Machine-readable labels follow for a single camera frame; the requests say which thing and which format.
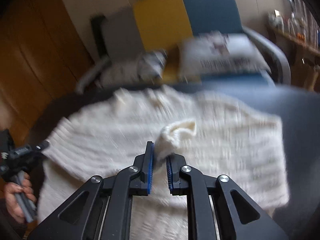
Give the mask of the cream knitted sweater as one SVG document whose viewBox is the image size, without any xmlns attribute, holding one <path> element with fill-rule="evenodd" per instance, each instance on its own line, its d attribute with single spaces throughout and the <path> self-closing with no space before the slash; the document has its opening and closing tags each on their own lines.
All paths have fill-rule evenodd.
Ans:
<svg viewBox="0 0 320 240">
<path fill-rule="evenodd" d="M 281 118 L 214 92 L 119 89 L 62 118 L 48 141 L 39 221 L 92 176 L 110 177 L 130 166 L 148 141 L 155 143 L 152 191 L 133 201 L 131 239 L 187 238 L 186 200 L 168 189 L 165 158 L 171 153 L 203 174 L 228 175 L 267 213 L 290 198 Z"/>
</svg>

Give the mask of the triangle pattern pillow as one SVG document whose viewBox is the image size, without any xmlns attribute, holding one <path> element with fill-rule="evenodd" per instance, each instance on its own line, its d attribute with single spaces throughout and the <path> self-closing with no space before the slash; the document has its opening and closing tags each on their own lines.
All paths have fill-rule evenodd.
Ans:
<svg viewBox="0 0 320 240">
<path fill-rule="evenodd" d="M 161 81 L 167 58 L 167 51 L 160 49 L 141 53 L 134 59 L 112 63 L 101 73 L 99 85 L 107 88 Z"/>
</svg>

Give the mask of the grey deer print pillow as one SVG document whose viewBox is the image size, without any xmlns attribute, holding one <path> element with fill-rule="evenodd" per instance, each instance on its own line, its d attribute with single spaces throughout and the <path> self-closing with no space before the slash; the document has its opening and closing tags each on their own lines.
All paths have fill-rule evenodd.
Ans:
<svg viewBox="0 0 320 240">
<path fill-rule="evenodd" d="M 181 78 L 271 71 L 258 48 L 245 34 L 212 31 L 186 39 L 178 48 Z"/>
</svg>

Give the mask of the multicolour sofa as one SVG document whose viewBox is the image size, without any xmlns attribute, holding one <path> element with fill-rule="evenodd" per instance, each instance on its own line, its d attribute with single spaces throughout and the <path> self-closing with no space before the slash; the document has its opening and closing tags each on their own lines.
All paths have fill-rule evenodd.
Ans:
<svg viewBox="0 0 320 240">
<path fill-rule="evenodd" d="M 166 50 L 168 56 L 163 79 L 133 85 L 203 80 L 291 83 L 290 65 L 285 54 L 268 38 L 242 25 L 235 0 L 140 0 L 110 16 L 93 16 L 91 28 L 100 60 L 77 83 L 75 90 L 78 93 L 83 93 L 91 84 L 101 87 L 101 73 L 112 63 L 160 49 Z M 271 71 L 179 77 L 179 44 L 212 31 L 245 34 L 258 48 Z"/>
</svg>

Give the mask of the wooden side table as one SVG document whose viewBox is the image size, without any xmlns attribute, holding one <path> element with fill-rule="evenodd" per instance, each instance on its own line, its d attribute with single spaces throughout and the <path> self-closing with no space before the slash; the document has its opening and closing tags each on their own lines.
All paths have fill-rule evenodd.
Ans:
<svg viewBox="0 0 320 240">
<path fill-rule="evenodd" d="M 319 93 L 319 49 L 269 24 L 266 28 L 270 39 L 275 44 L 283 41 L 291 46 L 291 52 L 287 57 L 291 70 L 291 84 Z"/>
</svg>

